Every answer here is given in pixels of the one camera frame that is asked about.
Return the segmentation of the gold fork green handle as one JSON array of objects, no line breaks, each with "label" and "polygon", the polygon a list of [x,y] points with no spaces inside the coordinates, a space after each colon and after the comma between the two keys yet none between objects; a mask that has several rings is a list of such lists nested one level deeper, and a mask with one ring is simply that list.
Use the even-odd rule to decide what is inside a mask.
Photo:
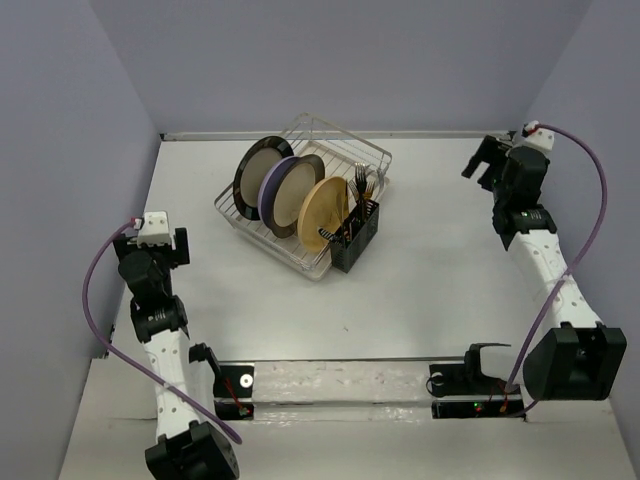
[{"label": "gold fork green handle", "polygon": [[374,194],[375,188],[376,188],[376,182],[375,181],[370,181],[370,182],[367,183],[367,187],[366,187],[365,194],[364,194],[364,197],[365,197],[366,201],[371,200],[373,198],[373,194]]}]

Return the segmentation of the dark fork thin handle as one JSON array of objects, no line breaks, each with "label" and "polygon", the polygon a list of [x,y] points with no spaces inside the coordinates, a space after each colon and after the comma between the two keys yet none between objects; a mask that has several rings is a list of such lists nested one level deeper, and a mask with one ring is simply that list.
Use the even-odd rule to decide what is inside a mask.
[{"label": "dark fork thin handle", "polygon": [[361,205],[365,201],[367,188],[366,166],[361,163],[355,165],[355,184],[357,190],[357,202]]}]

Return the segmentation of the gold knife green handle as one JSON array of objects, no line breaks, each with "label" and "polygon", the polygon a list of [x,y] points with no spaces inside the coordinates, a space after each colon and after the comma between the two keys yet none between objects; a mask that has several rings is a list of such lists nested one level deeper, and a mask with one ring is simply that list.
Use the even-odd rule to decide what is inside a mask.
[{"label": "gold knife green handle", "polygon": [[349,217],[349,187],[345,185],[342,200],[339,202],[339,212],[342,221],[342,235],[345,240],[349,238],[348,217]]}]

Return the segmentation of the knife dark handle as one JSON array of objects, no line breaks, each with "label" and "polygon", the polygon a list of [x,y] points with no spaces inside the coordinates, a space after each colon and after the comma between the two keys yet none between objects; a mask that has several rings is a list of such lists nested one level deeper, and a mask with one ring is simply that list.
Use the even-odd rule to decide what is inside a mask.
[{"label": "knife dark handle", "polygon": [[339,244],[341,242],[340,238],[335,233],[332,233],[322,227],[319,227],[317,231],[323,239],[327,240],[330,243]]}]

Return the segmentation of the silver fork perforated handle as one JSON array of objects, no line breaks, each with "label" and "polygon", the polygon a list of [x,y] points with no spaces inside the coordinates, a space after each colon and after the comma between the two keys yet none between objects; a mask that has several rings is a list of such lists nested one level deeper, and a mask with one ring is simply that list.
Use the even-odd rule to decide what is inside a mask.
[{"label": "silver fork perforated handle", "polygon": [[381,168],[376,170],[376,186],[374,189],[374,196],[378,197],[382,194],[385,188],[385,173]]}]

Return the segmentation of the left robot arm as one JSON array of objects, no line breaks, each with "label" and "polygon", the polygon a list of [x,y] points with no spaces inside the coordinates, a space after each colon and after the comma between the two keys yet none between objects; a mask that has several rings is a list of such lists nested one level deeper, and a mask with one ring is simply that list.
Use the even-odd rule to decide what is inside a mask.
[{"label": "left robot arm", "polygon": [[154,382],[157,425],[144,452],[147,469],[155,479],[239,478],[233,450],[239,437],[214,408],[219,363],[207,344],[191,340],[186,309],[172,290],[172,270],[189,262],[185,229],[162,234],[153,246],[120,233],[112,245]]}]

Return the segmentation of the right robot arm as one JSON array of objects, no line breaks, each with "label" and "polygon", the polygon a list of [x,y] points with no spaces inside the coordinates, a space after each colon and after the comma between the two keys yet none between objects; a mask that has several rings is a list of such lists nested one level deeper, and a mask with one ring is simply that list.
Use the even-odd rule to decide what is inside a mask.
[{"label": "right robot arm", "polygon": [[561,252],[558,230],[540,203],[554,144],[549,128],[526,128],[519,141],[487,135],[462,172],[487,166],[479,185],[492,193],[492,223],[520,269],[539,313],[520,346],[478,344],[477,356],[460,368],[462,384],[482,392],[496,379],[523,388],[535,401],[606,399],[627,341],[589,306]]}]

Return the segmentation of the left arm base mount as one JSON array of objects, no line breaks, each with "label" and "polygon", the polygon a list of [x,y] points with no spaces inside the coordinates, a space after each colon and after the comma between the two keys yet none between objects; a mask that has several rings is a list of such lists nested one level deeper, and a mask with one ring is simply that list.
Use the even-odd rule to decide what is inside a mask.
[{"label": "left arm base mount", "polygon": [[213,407],[221,420],[252,420],[255,366],[252,363],[220,363],[205,343],[189,349],[189,364],[198,399]]}]

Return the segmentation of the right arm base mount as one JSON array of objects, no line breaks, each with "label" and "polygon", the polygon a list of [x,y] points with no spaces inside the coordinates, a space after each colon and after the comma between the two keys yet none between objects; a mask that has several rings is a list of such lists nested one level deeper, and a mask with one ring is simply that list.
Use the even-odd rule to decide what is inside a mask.
[{"label": "right arm base mount", "polygon": [[498,345],[472,344],[461,360],[429,366],[425,388],[432,397],[434,419],[526,417],[520,390],[508,393],[504,380],[481,370],[481,350]]}]

